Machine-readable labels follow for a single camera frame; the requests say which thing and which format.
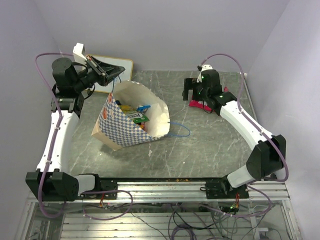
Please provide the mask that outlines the red pink snack packet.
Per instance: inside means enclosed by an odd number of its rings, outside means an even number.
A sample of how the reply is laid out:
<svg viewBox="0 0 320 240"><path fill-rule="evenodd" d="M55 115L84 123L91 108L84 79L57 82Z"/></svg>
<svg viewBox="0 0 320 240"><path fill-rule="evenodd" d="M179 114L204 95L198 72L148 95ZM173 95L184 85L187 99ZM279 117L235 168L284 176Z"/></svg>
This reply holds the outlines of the red pink snack packet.
<svg viewBox="0 0 320 240"><path fill-rule="evenodd" d="M208 114L215 112L217 115L220 115L221 108L226 103L234 100L234 96L230 94L226 87L224 90L221 87L203 87L201 96L202 100L192 100L191 96L188 105L202 109Z"/></svg>

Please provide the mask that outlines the green snack packet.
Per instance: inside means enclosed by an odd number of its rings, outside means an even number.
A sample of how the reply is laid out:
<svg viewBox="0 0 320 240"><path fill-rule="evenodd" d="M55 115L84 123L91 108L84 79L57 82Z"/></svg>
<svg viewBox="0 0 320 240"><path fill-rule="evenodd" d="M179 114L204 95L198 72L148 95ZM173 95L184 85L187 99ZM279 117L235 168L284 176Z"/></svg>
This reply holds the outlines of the green snack packet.
<svg viewBox="0 0 320 240"><path fill-rule="evenodd" d="M130 120L132 120L135 124L145 123L149 121L149 118L146 117L144 114L131 111L125 114Z"/></svg>

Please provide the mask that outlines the blue checkered paper bag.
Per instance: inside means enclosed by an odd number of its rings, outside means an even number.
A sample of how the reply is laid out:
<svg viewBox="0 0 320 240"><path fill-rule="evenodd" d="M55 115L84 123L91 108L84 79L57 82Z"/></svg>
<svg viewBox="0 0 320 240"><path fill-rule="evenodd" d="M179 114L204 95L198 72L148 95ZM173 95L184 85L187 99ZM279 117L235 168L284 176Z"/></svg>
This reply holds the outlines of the blue checkered paper bag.
<svg viewBox="0 0 320 240"><path fill-rule="evenodd" d="M137 112L137 107L142 105L151 106L144 114L149 121L134 123L126 113ZM118 83L108 95L91 135L117 151L163 137L175 137L170 131L172 125L167 104L145 85L127 80Z"/></svg>

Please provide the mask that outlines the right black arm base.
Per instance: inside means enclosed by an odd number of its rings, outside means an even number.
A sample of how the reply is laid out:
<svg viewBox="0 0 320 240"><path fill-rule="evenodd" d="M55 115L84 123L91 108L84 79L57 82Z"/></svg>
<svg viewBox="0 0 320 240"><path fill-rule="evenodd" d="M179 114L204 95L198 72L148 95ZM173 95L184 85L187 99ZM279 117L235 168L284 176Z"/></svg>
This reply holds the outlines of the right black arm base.
<svg viewBox="0 0 320 240"><path fill-rule="evenodd" d="M249 198L249 193L245 185L233 188L228 181L221 179L207 181L204 186L199 188L199 190L205 192L207 199Z"/></svg>

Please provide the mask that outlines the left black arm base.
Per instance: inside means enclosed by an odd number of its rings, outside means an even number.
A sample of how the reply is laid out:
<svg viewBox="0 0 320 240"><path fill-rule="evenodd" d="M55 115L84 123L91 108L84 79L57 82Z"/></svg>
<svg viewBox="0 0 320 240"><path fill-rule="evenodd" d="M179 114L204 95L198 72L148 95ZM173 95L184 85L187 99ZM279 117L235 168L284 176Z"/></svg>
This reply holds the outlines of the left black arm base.
<svg viewBox="0 0 320 240"><path fill-rule="evenodd" d="M102 179L98 186L95 186L90 192L103 192L117 190L118 183L113 179ZM103 197L104 200L115 200L117 198L116 192L110 193L95 193L95 194L83 194L81 193L76 199L77 200L100 200Z"/></svg>

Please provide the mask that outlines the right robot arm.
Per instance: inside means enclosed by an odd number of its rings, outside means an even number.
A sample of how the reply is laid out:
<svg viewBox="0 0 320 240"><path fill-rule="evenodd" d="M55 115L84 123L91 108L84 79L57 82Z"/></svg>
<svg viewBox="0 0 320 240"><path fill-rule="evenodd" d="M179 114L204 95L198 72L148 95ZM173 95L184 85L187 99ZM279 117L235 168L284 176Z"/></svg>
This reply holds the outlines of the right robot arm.
<svg viewBox="0 0 320 240"><path fill-rule="evenodd" d="M203 69L197 78L185 78L182 98L206 103L244 138L251 149L246 164L226 176L227 182L220 186L221 194L233 197L238 187L261 180L285 168L286 140L263 128L242 108L238 99L222 89L219 73L214 69Z"/></svg>

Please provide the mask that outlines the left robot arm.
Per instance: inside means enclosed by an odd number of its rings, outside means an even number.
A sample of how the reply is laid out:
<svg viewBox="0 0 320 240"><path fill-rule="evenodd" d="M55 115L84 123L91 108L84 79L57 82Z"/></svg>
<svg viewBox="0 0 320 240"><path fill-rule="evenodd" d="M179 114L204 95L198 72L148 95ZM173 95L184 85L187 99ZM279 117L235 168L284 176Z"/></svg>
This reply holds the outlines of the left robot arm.
<svg viewBox="0 0 320 240"><path fill-rule="evenodd" d="M51 88L50 131L41 160L35 171L26 174L25 182L38 201L73 202L83 192L96 199L102 193L99 176L69 175L67 154L85 102L82 92L96 84L108 85L125 68L90 55L81 62L60 57L51 68L55 85Z"/></svg>

